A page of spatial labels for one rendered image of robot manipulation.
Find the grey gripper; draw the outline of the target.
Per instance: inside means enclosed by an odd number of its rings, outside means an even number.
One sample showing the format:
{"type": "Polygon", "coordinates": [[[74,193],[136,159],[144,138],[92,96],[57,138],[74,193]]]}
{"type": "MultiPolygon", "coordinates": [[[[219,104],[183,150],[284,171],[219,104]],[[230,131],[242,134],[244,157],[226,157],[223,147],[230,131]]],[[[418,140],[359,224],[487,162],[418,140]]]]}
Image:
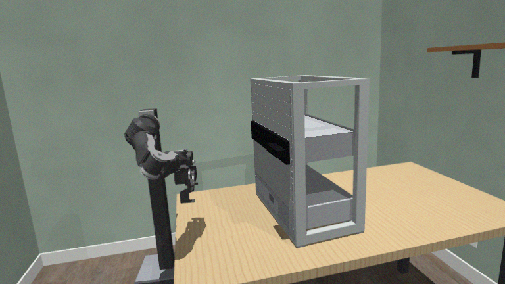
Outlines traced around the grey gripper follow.
{"type": "Polygon", "coordinates": [[[191,203],[195,202],[195,199],[189,199],[190,192],[194,191],[195,185],[198,185],[196,182],[197,178],[197,169],[196,166],[188,166],[189,168],[177,170],[174,172],[174,181],[175,184],[185,184],[187,185],[187,189],[184,189],[180,192],[180,203],[191,203]]]}

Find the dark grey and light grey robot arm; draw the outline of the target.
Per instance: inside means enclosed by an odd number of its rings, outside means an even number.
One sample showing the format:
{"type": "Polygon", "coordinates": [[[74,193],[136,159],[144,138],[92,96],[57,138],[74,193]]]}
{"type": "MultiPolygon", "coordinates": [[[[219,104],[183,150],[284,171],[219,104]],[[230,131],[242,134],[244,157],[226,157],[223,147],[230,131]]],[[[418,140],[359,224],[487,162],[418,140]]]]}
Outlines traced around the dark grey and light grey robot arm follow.
{"type": "Polygon", "coordinates": [[[155,139],[159,129],[160,122],[153,110],[139,111],[139,117],[132,120],[124,133],[126,141],[135,150],[141,174],[148,179],[164,179],[177,170],[196,164],[193,151],[188,149],[164,153],[158,151],[155,139]]]}

